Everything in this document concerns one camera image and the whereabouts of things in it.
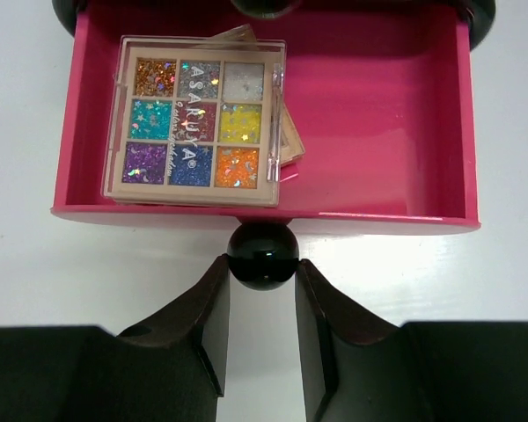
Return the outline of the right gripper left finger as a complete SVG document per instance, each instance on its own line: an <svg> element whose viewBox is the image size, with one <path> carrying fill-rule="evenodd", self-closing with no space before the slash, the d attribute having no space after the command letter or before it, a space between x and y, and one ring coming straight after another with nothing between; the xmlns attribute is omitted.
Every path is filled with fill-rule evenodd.
<svg viewBox="0 0 528 422"><path fill-rule="evenodd" d="M119 335L0 327L0 421L213 421L224 394L228 260Z"/></svg>

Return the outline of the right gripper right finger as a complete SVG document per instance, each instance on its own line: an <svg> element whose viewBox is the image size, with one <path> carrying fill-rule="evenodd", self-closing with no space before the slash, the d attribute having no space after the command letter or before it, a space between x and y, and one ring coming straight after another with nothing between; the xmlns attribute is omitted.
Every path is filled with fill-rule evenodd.
<svg viewBox="0 0 528 422"><path fill-rule="evenodd" d="M305 416L310 421L528 421L528 322L396 326L296 271Z"/></svg>

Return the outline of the peach eyeshadow palette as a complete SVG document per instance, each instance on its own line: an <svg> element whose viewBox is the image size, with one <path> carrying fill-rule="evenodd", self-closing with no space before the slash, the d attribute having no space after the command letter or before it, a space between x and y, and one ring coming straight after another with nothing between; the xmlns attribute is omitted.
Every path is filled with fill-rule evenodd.
<svg viewBox="0 0 528 422"><path fill-rule="evenodd" d="M245 24L234 27L228 31L218 33L212 37L214 41L242 41L256 43L257 39L250 25ZM295 123L291 118L288 107L282 107L282 128L281 128L281 151L280 165L282 167L296 162L302 158L305 148Z"/></svg>

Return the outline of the colourful eyeshadow palette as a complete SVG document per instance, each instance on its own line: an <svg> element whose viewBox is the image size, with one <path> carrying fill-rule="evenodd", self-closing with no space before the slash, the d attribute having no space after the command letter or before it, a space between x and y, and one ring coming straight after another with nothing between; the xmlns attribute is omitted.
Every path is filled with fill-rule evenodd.
<svg viewBox="0 0 528 422"><path fill-rule="evenodd" d="M276 206L285 59L281 41L123 37L104 196Z"/></svg>

